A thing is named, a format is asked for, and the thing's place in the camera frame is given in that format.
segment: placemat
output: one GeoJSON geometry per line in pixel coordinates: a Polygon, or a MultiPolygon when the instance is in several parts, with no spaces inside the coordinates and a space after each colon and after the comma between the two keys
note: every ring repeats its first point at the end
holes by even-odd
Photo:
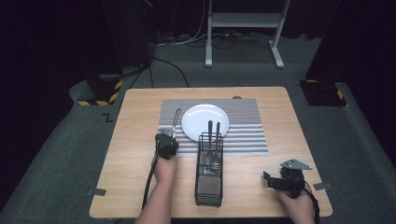
{"type": "Polygon", "coordinates": [[[195,157],[198,143],[184,134],[181,120],[184,113],[195,105],[208,104],[220,107],[230,119],[230,128],[223,136],[224,156],[268,155],[262,119],[255,99],[163,100],[159,128],[172,128],[176,110],[181,108],[176,133],[180,157],[195,157]]]}

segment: black wire basket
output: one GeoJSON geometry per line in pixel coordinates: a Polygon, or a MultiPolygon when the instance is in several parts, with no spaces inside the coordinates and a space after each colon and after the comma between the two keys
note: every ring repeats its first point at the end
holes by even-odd
{"type": "Polygon", "coordinates": [[[223,138],[202,133],[198,142],[195,177],[195,202],[197,205],[221,206],[223,190],[223,138]]]}

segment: person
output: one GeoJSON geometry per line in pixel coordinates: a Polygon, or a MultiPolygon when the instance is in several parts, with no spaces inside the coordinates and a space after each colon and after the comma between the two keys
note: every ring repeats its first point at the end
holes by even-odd
{"type": "MultiPolygon", "coordinates": [[[[170,160],[159,158],[154,175],[157,184],[148,197],[136,224],[171,223],[172,187],[177,173],[177,156],[170,160]]],[[[314,206],[307,192],[301,190],[300,196],[292,199],[288,192],[276,190],[285,211],[295,224],[313,224],[314,206]]]]}

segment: white plate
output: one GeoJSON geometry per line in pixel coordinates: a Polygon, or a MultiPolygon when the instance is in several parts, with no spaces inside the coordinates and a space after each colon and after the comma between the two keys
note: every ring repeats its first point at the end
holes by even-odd
{"type": "Polygon", "coordinates": [[[207,123],[210,120],[213,121],[213,136],[216,136],[216,125],[218,122],[220,122],[221,136],[227,133],[230,127],[230,120],[224,110],[215,105],[195,105],[188,109],[181,119],[181,127],[190,139],[199,141],[199,136],[202,133],[207,133],[207,123]]]}

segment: tabletop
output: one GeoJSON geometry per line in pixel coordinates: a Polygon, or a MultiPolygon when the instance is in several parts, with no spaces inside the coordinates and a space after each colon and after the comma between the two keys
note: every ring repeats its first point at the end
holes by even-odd
{"type": "MultiPolygon", "coordinates": [[[[194,200],[196,157],[177,158],[172,217],[285,217],[282,203],[266,186],[265,171],[280,177],[282,161],[297,159],[313,167],[304,171],[320,207],[320,215],[332,214],[325,190],[314,190],[321,179],[283,87],[131,89],[125,92],[97,184],[104,196],[94,195],[92,217],[138,217],[155,150],[163,100],[256,99],[269,154],[224,157],[221,207],[198,206],[194,200]]],[[[150,190],[155,186],[152,179],[150,190]]]]}

